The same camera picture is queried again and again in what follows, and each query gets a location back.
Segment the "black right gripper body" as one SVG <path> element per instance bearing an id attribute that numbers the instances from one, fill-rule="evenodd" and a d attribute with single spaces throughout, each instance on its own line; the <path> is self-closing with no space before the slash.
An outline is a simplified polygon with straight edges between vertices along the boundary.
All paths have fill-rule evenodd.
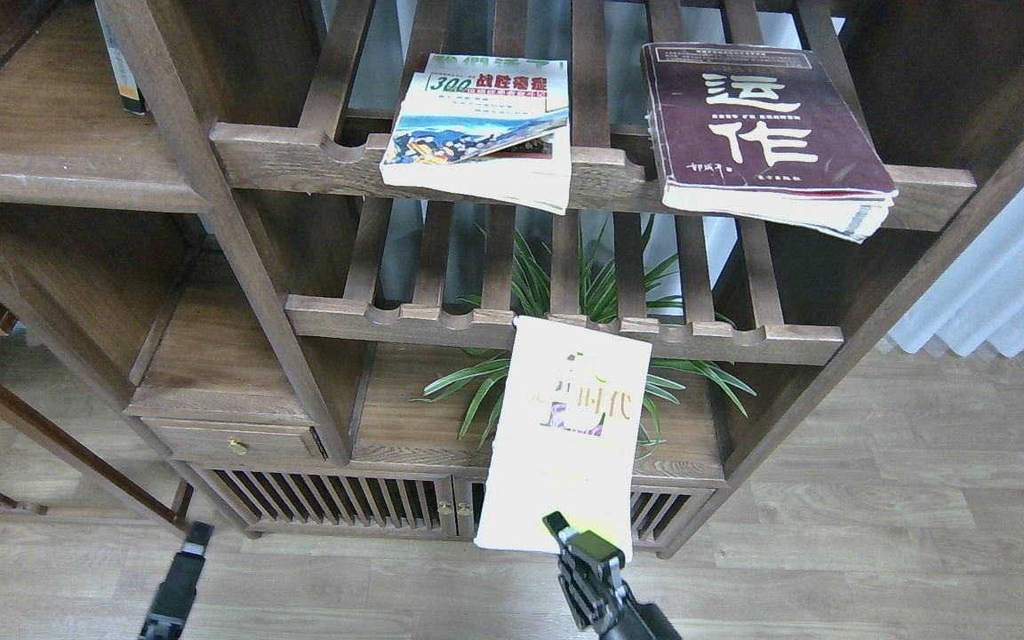
<path id="1" fill-rule="evenodd" d="M 617 611 L 597 622 L 598 639 L 683 639 L 656 604 L 623 601 Z"/>

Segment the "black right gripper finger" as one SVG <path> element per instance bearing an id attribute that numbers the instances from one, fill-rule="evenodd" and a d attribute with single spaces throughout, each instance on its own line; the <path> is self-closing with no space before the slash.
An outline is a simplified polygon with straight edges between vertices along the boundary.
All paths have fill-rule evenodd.
<path id="1" fill-rule="evenodd" d="M 545 515 L 543 523 L 558 543 L 558 583 L 577 628 L 617 627 L 629 596 L 623 552 L 598 534 L 577 531 L 560 511 Z"/>

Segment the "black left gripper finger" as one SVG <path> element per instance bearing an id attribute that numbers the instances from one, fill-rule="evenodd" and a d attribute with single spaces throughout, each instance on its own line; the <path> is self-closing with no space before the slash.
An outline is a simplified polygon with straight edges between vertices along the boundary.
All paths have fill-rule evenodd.
<path id="1" fill-rule="evenodd" d="M 204 554 L 214 526 L 191 523 L 187 538 L 173 558 L 165 580 L 159 584 L 139 639 L 179 639 L 196 600 L 196 584 L 202 575 Z"/>

